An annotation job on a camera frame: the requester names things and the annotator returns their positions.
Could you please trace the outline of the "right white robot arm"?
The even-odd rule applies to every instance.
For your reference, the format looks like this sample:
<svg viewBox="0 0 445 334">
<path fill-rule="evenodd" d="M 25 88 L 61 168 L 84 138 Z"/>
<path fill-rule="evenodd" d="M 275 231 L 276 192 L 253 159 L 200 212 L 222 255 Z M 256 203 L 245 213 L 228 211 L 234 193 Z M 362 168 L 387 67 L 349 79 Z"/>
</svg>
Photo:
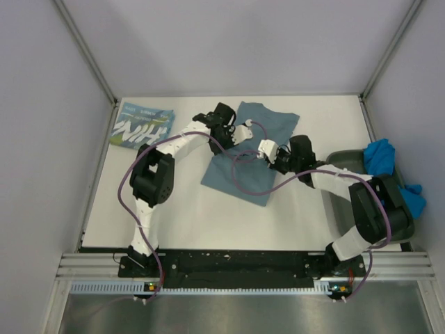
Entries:
<svg viewBox="0 0 445 334">
<path fill-rule="evenodd" d="M 332 275 L 341 275 L 364 251 L 413 237 L 414 217 L 390 173 L 359 174 L 319 161 L 306 135 L 291 137 L 288 149 L 264 140 L 259 150 L 269 168 L 350 203 L 353 226 L 325 248 L 324 265 Z"/>
</svg>

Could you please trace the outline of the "grey-blue t shirt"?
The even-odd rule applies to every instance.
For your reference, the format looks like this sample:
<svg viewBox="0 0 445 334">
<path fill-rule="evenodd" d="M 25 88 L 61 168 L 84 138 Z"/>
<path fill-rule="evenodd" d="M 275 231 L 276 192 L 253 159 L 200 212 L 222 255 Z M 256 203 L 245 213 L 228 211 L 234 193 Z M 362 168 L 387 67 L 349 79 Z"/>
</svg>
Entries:
<svg viewBox="0 0 445 334">
<path fill-rule="evenodd" d="M 253 138 L 242 142 L 240 145 L 228 150 L 233 156 L 245 150 L 256 150 L 260 140 L 267 138 L 276 144 L 286 144 L 293 135 L 300 116 L 294 113 L 280 113 L 271 111 L 260 103 L 241 102 L 236 112 L 236 125 L 243 124 L 251 119 L 255 122 L 252 126 Z M 234 167 L 237 184 L 247 191 L 259 193 L 271 189 L 275 182 L 277 172 L 269 169 L 263 159 L 256 159 L 250 163 L 243 163 L 245 159 L 251 159 L 247 153 L 238 158 Z M 266 206 L 270 196 L 251 196 L 236 188 L 231 174 L 232 160 L 221 153 L 214 156 L 202 178 L 201 185 L 228 195 L 246 200 L 255 205 Z"/>
</svg>

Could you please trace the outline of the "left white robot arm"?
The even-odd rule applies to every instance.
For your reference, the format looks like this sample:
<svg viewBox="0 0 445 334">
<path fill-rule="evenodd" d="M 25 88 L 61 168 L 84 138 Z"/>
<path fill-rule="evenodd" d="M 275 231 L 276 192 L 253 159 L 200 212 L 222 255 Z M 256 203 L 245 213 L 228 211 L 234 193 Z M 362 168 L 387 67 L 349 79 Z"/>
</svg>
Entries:
<svg viewBox="0 0 445 334">
<path fill-rule="evenodd" d="M 194 116 L 177 135 L 140 147 L 136 160 L 124 175 L 124 179 L 129 179 L 136 210 L 129 209 L 120 194 L 118 200 L 136 221 L 128 257 L 141 275 L 150 276 L 157 270 L 155 250 L 159 243 L 152 216 L 155 207 L 164 203 L 173 191 L 176 164 L 206 143 L 214 154 L 234 147 L 235 119 L 236 112 L 220 102 L 213 111 Z"/>
</svg>

